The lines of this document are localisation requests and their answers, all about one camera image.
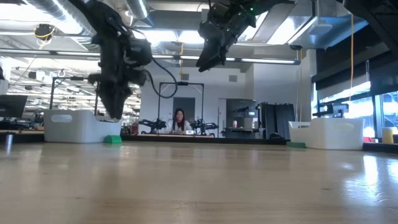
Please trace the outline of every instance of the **white plastic bin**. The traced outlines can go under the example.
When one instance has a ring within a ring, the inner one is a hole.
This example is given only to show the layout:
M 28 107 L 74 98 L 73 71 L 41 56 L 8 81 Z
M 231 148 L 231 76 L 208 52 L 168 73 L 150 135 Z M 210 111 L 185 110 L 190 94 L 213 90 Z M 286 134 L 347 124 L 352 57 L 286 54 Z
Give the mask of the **white plastic bin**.
M 314 149 L 362 149 L 364 119 L 315 118 L 308 128 L 298 128 L 307 124 L 289 123 L 292 142 Z
M 122 120 L 104 122 L 90 110 L 45 110 L 44 140 L 47 142 L 96 143 L 108 135 L 120 135 Z

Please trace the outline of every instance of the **dark hair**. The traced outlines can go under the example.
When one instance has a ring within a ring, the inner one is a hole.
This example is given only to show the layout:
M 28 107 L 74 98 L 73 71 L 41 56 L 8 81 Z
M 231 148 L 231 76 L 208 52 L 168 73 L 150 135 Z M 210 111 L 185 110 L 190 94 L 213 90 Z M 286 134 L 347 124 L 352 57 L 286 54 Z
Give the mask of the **dark hair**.
M 177 113 L 178 113 L 179 111 L 181 111 L 181 113 L 182 113 L 182 120 L 181 120 L 180 123 L 177 123 L 177 126 L 178 126 L 179 128 L 181 128 L 181 131 L 183 131 L 183 130 L 184 130 L 184 126 L 185 126 L 185 113 L 184 113 L 184 110 L 181 109 L 181 108 L 177 108 L 177 109 L 175 109 L 175 111 L 174 111 L 174 117 L 173 117 L 173 130 L 175 130 L 175 123 L 177 122 Z

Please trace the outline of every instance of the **computer monitor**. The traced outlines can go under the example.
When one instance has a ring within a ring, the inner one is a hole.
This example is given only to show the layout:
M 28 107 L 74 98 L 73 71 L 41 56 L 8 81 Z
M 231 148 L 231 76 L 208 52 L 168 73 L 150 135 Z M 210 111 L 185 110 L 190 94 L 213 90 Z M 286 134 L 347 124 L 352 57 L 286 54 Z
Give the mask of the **computer monitor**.
M 24 113 L 27 96 L 0 95 L 0 117 L 21 118 Z

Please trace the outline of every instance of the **green object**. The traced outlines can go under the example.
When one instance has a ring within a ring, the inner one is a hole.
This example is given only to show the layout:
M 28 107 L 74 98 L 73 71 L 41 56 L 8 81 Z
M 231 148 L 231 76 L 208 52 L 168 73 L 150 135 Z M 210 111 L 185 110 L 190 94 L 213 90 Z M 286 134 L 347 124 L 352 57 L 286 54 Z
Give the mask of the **green object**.
M 111 144 L 120 144 L 122 143 L 122 138 L 120 136 L 106 136 L 104 142 Z
M 288 147 L 305 148 L 305 143 L 304 142 L 287 142 L 286 146 L 288 146 Z

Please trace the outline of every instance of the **white top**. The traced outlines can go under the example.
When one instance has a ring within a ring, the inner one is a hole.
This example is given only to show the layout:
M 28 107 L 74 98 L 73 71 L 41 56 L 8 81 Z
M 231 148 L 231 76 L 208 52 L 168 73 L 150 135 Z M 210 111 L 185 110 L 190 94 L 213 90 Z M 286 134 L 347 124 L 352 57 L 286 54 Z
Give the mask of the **white top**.
M 188 121 L 184 122 L 184 131 L 186 130 L 192 130 L 192 127 L 189 125 Z M 169 122 L 167 123 L 167 131 L 173 131 L 173 120 L 169 120 Z M 181 128 L 175 124 L 175 131 L 181 131 Z

